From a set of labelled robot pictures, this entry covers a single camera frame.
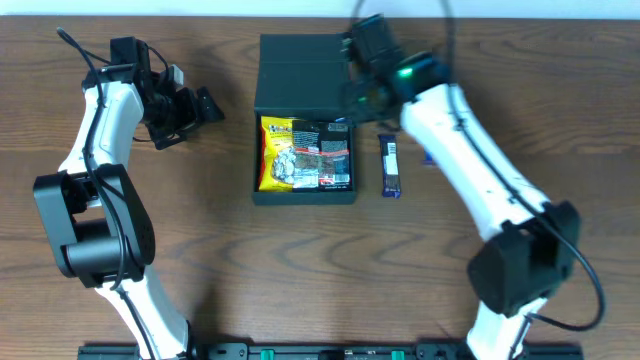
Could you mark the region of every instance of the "green connector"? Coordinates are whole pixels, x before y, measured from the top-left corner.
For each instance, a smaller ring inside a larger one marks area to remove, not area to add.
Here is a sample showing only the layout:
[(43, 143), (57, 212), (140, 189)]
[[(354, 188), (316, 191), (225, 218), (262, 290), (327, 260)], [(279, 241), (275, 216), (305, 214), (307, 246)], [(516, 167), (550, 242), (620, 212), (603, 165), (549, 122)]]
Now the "green connector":
[(413, 74), (413, 69), (412, 68), (404, 68), (404, 69), (401, 69), (400, 71), (398, 71), (398, 74), (400, 74), (400, 77), (409, 77), (409, 76), (411, 76), (411, 74)]
[(404, 351), (392, 351), (391, 360), (404, 360)]
[(260, 360), (273, 360), (276, 357), (275, 354), (273, 350), (262, 350), (260, 351)]

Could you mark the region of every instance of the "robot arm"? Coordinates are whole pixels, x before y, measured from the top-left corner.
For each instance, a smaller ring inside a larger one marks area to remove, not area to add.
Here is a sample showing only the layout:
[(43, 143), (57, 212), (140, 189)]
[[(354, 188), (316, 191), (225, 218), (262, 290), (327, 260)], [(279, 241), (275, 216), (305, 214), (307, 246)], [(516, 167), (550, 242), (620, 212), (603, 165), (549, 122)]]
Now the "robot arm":
[[(34, 196), (56, 263), (67, 277), (78, 277), (93, 287), (121, 315), (137, 342), (143, 359), (190, 358), (195, 351), (186, 319), (174, 308), (151, 263), (155, 239), (151, 221), (138, 197), (127, 166), (136, 127), (144, 123), (161, 150), (186, 139), (205, 122), (224, 118), (206, 88), (181, 88), (177, 66), (163, 73), (150, 70), (148, 46), (133, 37), (111, 40), (111, 62), (83, 82), (85, 115), (76, 142), (58, 173), (39, 176)], [(104, 108), (98, 112), (98, 87)], [(90, 132), (93, 122), (95, 131)], [(88, 177), (83, 148), (92, 137), (92, 169), (115, 214), (78, 222), (74, 215), (106, 199)], [(121, 264), (115, 217), (128, 250), (124, 279), (111, 290)]]
[[(511, 199), (511, 194), (479, 158), (462, 132), (456, 129), (456, 120), (447, 102), (448, 86), (438, 85), (417, 95), (415, 102), (406, 103), (401, 114), (401, 126), (425, 149), (428, 148), (460, 194), (480, 237), (486, 242), (503, 232), (502, 225), (506, 221), (522, 224), (531, 220), (533, 215)], [(455, 87), (454, 91), (460, 115), (466, 119), (467, 129), (482, 151), (521, 195), (543, 212), (543, 204), (549, 202), (547, 197), (513, 167), (480, 126), (461, 89)], [(467, 344), (478, 359), (507, 359), (510, 353), (512, 356), (520, 354), (524, 338), (520, 329), (528, 321), (525, 316), (535, 313), (545, 303), (546, 298), (535, 299), (523, 305), (515, 315), (506, 317), (480, 302), (478, 317), (469, 332)]]
[(575, 246), (578, 213), (567, 202), (551, 205), (482, 128), (462, 90), (448, 84), (450, 69), (430, 54), (405, 57), (380, 15), (354, 24), (349, 43), (362, 78), (369, 81), (355, 87), (364, 91), (352, 96), (367, 100), (356, 110), (368, 109), (352, 118), (366, 122), (376, 120), (371, 113), (378, 119), (399, 113), (401, 128), (433, 156), (485, 242), (468, 267), (480, 307), (467, 345), (479, 360), (517, 356), (529, 316), (572, 271), (571, 253), (548, 226)]

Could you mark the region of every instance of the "wooden table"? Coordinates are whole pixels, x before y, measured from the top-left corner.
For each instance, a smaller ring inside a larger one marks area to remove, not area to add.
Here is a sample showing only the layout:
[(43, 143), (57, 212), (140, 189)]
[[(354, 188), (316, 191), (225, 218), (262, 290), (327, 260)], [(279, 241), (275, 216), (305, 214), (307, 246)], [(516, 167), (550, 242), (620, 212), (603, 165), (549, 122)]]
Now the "wooden table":
[[(392, 24), (409, 52), (444, 42), (440, 20)], [(332, 33), (346, 20), (2, 17), (0, 358), (72, 359), (85, 342), (133, 341), (106, 301), (56, 269), (32, 197), (36, 176), (67, 156), (85, 106), (86, 65), (58, 39), (59, 25), (103, 56), (112, 37), (147, 41), (226, 112), (188, 143), (161, 152), (134, 144), (129, 166), (154, 223), (154, 266), (201, 339), (466, 335), (478, 301), (465, 269), (482, 243), (455, 191), (421, 165), (424, 153), (407, 137), (400, 200), (380, 196), (372, 125), (357, 134), (353, 206), (251, 202), (259, 34)], [(465, 20), (458, 41), (459, 78), (478, 118), (550, 198), (580, 210), (580, 247), (608, 295), (597, 330), (537, 323), (527, 339), (579, 341), (589, 359), (639, 357), (640, 23)], [(575, 273), (545, 314), (591, 318), (592, 287), (578, 265)]]

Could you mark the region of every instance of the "green led light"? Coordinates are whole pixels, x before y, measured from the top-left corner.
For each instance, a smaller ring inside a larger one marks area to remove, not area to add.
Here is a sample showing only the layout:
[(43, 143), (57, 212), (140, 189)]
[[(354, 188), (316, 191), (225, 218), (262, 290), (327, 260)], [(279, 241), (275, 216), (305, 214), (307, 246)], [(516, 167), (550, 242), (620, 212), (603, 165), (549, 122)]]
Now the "green led light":
[(411, 73), (413, 73), (413, 69), (412, 68), (404, 68), (404, 69), (401, 69), (400, 71), (398, 71), (398, 73), (402, 77), (409, 77), (409, 76), (411, 76)]

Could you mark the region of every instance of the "chip bag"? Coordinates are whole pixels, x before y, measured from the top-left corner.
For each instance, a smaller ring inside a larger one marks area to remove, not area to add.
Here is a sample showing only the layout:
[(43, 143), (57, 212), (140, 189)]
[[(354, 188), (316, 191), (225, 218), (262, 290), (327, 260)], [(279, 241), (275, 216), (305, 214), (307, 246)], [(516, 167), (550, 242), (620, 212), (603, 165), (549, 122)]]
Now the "chip bag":
[(259, 191), (293, 191), (296, 149), (293, 145), (293, 119), (263, 116), (262, 167)]

